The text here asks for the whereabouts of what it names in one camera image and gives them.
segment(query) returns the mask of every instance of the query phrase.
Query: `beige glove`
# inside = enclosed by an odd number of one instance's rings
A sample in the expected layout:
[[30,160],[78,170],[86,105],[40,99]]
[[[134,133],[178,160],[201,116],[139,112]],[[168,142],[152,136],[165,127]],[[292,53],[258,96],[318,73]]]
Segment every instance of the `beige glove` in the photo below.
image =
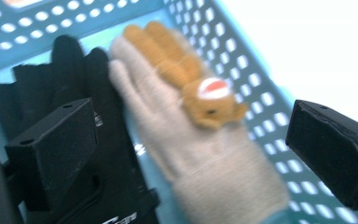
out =
[[286,208],[284,184],[242,124],[196,127],[178,104],[180,92],[129,41],[117,37],[110,52],[110,80],[191,223],[259,223]]

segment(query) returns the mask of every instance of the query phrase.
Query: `basket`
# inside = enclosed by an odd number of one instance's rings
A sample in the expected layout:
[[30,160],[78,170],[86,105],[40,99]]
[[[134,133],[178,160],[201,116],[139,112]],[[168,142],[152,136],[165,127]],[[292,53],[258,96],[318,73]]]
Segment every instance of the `basket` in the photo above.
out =
[[[205,62],[235,90],[250,111],[245,122],[275,166],[291,195],[291,223],[358,223],[358,212],[345,208],[285,144],[292,102],[269,78],[256,51],[224,4],[218,0],[0,0],[0,83],[13,82],[19,63],[49,62],[58,35],[80,39],[85,51],[108,49],[112,39],[131,23],[163,22],[182,31]],[[161,198],[161,223],[186,223],[177,212],[169,184],[139,143],[129,121],[135,150],[150,188]],[[7,160],[0,129],[0,161]]]

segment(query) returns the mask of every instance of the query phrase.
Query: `red and white mouth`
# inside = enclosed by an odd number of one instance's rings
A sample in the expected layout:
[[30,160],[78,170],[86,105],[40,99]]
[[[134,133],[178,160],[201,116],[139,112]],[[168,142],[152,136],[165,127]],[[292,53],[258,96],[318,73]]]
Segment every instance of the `red and white mouth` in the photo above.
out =
[[201,82],[198,96],[200,99],[214,100],[224,98],[230,94],[228,84],[223,79],[210,77]]

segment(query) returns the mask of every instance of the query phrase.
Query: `monkey's eye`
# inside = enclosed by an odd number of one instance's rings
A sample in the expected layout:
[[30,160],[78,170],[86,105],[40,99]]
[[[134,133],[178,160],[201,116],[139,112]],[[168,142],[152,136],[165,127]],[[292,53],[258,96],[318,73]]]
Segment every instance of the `monkey's eye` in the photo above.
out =
[[216,113],[216,110],[213,110],[213,109],[212,110],[207,110],[206,113],[207,114],[214,114],[214,113]]

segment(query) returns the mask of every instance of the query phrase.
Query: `white background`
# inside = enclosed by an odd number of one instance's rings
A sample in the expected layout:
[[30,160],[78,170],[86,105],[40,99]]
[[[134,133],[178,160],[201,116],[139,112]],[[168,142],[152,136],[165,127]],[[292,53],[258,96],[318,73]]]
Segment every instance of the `white background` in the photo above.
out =
[[296,99],[358,121],[358,0],[222,0]]

